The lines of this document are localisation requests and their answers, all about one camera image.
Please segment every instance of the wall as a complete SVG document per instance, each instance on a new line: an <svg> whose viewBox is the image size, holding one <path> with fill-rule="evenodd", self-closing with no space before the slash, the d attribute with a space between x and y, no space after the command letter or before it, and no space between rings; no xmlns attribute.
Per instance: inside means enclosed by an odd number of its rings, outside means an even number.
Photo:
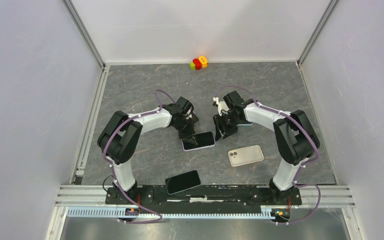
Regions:
<svg viewBox="0 0 384 240"><path fill-rule="evenodd" d="M0 0L0 239L44 239L100 69L60 0Z"/></svg>
<svg viewBox="0 0 384 240"><path fill-rule="evenodd" d="M362 230L384 239L384 1L339 2L303 74Z"/></svg>
<svg viewBox="0 0 384 240"><path fill-rule="evenodd" d="M107 63L295 61L329 0L73 0Z"/></svg>

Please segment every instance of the floor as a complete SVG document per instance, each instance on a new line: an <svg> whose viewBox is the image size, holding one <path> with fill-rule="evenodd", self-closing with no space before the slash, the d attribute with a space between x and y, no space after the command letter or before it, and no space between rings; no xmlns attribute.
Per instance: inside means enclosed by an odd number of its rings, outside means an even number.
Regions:
<svg viewBox="0 0 384 240"><path fill-rule="evenodd" d="M113 113L141 113L157 107L155 89L180 96L192 102L200 121L197 133L215 127L212 106L217 89L224 85L240 85L251 90L258 101L284 111L305 111L321 140L321 159L305 168L300 183L332 184L335 182L323 139L307 95L304 82L294 62L212 63L201 70L190 70L187 64L111 66L97 117L93 141L82 180L83 185L100 185L111 175L96 142ZM233 89L220 93L223 97ZM249 96L241 90L244 99ZM171 101L161 96L165 104ZM228 151L259 145L264 161L232 167ZM240 127L237 134L219 140L215 147L185 152L177 131L160 128L141 136L131 159L138 184L165 184L165 179L197 170L202 184L268 184L278 169L280 155L273 132L259 126Z"/></svg>
<svg viewBox="0 0 384 240"><path fill-rule="evenodd" d="M295 209L299 219L309 210ZM162 223L124 225L112 218L68 217L62 240L115 239L277 239L277 240L350 240L340 208L319 209L299 224L273 227L269 220L255 219L166 219Z"/></svg>

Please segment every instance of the robotic arm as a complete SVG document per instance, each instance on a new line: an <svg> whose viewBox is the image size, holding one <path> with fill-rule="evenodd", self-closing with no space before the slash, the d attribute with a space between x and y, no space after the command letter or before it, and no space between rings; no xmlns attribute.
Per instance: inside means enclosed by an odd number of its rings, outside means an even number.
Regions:
<svg viewBox="0 0 384 240"><path fill-rule="evenodd" d="M280 199L288 195L293 189L293 180L301 165L314 153L309 141L303 133L287 118L257 106L253 99L244 100L232 91L219 101L214 97L214 106L218 114L213 117L215 124L215 139L227 138L238 131L238 124L252 122L274 131L277 147L282 157L279 168L270 180L272 198ZM302 110L283 113L291 116L308 133L317 148L320 142L310 121Z"/></svg>
<svg viewBox="0 0 384 240"><path fill-rule="evenodd" d="M158 109L136 114L116 111L99 136L98 146L104 151L110 136L127 119L149 112L156 112ZM184 97L180 97L175 103L163 105L162 109L157 113L136 118L121 128L110 143L106 157L112 161L116 179L118 179L124 191L130 190L136 184L129 160L135 153L140 135L157 128L174 127L178 130L178 136L182 141L198 144L194 137L193 111L194 106L192 103Z"/></svg>

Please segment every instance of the black mounting plate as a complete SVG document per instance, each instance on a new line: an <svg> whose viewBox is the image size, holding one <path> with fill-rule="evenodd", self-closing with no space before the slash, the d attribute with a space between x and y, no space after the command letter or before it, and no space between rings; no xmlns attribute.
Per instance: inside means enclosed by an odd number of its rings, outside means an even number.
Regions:
<svg viewBox="0 0 384 240"><path fill-rule="evenodd" d="M201 185L176 194L168 194L165 185L139 185L128 191L130 198L162 214L246 214L261 213L261 206L302 205L301 194L294 188L284 199L274 202L271 190L261 185ZM129 205L121 192L108 188L107 205Z"/></svg>

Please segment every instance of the black phone screen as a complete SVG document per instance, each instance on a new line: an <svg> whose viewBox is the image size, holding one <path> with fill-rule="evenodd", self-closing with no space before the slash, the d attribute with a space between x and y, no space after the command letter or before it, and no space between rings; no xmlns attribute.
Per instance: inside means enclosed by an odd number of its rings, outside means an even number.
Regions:
<svg viewBox="0 0 384 240"><path fill-rule="evenodd" d="M194 145L192 143L182 141L183 149L185 151L192 150L192 149L201 149L201 148L205 148L205 147L212 147L216 144L216 140L214 139L214 135L210 131L195 134L195 137L196 137L196 142L198 143L198 145Z"/></svg>
<svg viewBox="0 0 384 240"><path fill-rule="evenodd" d="M165 180L168 194L175 194L199 185L201 185L201 180L196 170L169 177Z"/></svg>

